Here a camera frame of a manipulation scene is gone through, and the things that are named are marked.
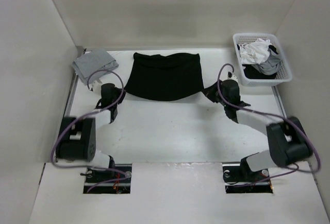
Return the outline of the black tank top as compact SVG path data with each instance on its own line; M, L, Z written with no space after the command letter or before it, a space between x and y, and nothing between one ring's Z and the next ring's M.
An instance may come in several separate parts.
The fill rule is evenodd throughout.
M154 101L180 100L204 91L199 54L168 56L134 53L125 91Z

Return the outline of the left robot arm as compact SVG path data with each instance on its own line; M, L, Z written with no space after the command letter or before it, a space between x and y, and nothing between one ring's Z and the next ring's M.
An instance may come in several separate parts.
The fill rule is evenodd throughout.
M116 173L124 173L116 169L112 156L97 150L97 130L114 122L125 90L106 83L101 85L100 95L92 112L82 117L65 116L62 119L58 140L51 151L51 162L58 168L98 170L98 176L104 182L110 182Z

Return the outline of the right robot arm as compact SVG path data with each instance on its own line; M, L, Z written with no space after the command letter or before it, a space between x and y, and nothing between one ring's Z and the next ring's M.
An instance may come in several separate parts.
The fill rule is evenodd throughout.
M267 150L241 159L239 174L242 179L249 181L264 169L285 168L312 156L313 149L299 119L250 109L251 105L241 100L236 81L219 80L202 93L210 101L220 103L230 120L249 126L267 137Z

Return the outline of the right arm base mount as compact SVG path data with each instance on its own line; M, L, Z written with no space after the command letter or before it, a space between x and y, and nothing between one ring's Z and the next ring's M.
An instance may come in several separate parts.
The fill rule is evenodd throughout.
M267 169L249 171L245 174L239 163L222 165L223 181L227 194L272 194L273 188Z

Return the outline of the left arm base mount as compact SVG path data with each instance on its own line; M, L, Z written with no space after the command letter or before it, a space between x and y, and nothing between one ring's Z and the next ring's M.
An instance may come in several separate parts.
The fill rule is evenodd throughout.
M130 194L131 177L121 173L88 168L84 177L84 194Z

